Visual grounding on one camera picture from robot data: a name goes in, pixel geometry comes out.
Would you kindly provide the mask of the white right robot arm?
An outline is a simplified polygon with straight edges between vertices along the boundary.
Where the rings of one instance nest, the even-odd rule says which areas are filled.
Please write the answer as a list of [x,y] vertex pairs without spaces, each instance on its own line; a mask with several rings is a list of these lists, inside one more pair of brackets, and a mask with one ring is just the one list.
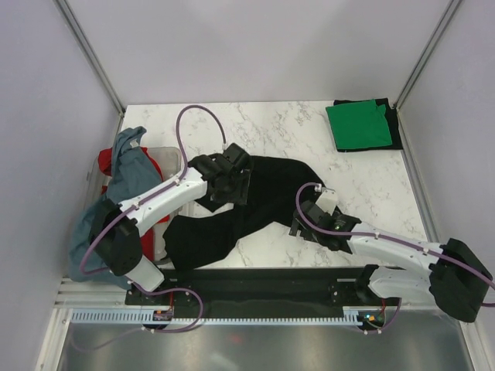
[[317,203],[297,203],[291,234],[331,251],[372,257],[383,267],[370,265],[354,285],[356,299],[372,304],[378,298],[433,302],[447,315],[474,322],[493,280],[480,259],[462,241],[430,243],[390,235],[356,217],[328,213]]

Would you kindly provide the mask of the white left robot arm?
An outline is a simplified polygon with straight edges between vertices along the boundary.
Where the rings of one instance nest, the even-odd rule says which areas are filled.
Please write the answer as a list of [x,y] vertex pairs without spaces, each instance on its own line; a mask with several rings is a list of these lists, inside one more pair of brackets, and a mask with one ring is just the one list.
[[203,197],[223,205],[247,203],[254,167],[250,155],[201,155],[186,172],[153,189],[118,204],[106,200],[97,211],[90,230],[90,248],[109,271],[124,276],[153,304],[169,297],[163,273],[142,253],[141,236],[163,217]]

